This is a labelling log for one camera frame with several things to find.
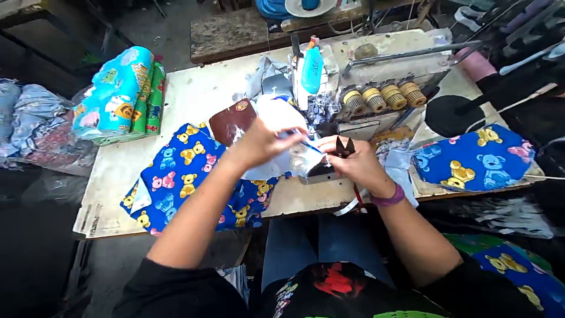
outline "black shirt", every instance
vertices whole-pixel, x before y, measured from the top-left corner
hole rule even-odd
[[[114,309],[125,317],[544,317],[509,280],[472,260],[416,290],[395,290],[353,263],[312,264],[263,292],[249,312],[213,269],[175,269],[144,259]]]

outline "hand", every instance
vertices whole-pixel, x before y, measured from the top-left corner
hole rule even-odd
[[[334,135],[318,140],[318,147],[322,152],[333,152],[336,150],[338,137],[345,146],[349,138]],[[366,141],[353,139],[353,144],[355,152],[346,159],[328,155],[336,172],[346,175],[351,181],[369,189],[375,197],[393,197],[396,192],[396,185],[379,163],[375,156],[375,150]]]
[[[302,134],[292,134],[286,139],[278,138],[281,131],[291,131],[295,128]],[[304,133],[303,128],[300,127],[273,131],[267,128],[261,119],[255,118],[244,136],[228,148],[222,160],[233,162],[243,173],[252,167],[264,164],[294,144],[303,141],[306,138]]]

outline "wristband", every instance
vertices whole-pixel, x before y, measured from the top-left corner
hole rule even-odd
[[[398,183],[395,182],[395,184],[396,184],[396,190],[394,192],[394,195],[390,199],[385,199],[383,197],[374,197],[373,194],[371,194],[369,196],[371,202],[375,205],[383,205],[385,207],[390,207],[402,201],[402,199],[406,197],[404,195],[404,190]]]

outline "person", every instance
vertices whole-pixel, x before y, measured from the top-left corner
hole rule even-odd
[[[226,150],[142,260],[114,317],[543,317],[502,275],[464,261],[403,197],[369,143],[358,140],[355,153],[329,155],[329,160],[338,173],[370,190],[417,290],[396,289],[367,226],[355,215],[319,216],[317,254],[298,218],[274,219],[263,264],[262,309],[249,312],[225,278],[197,266],[243,173],[305,138],[279,139],[279,132],[256,119]],[[337,138],[320,139],[320,150],[333,152]]]

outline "white table top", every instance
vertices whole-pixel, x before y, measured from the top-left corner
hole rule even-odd
[[[233,105],[232,95],[245,91],[245,75],[255,71],[261,56],[287,61],[291,52],[291,48],[282,48],[167,74],[161,134],[100,148],[73,231],[84,234],[86,238],[146,233],[120,206],[140,172],[181,125],[207,121],[212,115]],[[458,68],[447,75],[440,87],[438,96],[455,94],[473,99],[481,95],[477,86]],[[482,107],[487,115],[496,114],[490,104]],[[506,125],[499,115],[488,121],[492,122]],[[421,181],[414,169],[410,173],[417,199],[440,198],[454,193]],[[528,173],[543,174],[535,163]],[[516,186],[537,180],[520,181]],[[263,212],[263,217],[336,208],[349,203],[353,198],[355,194],[348,179],[307,186],[301,184],[298,178],[290,178],[288,181],[282,179],[275,187],[269,208]]]

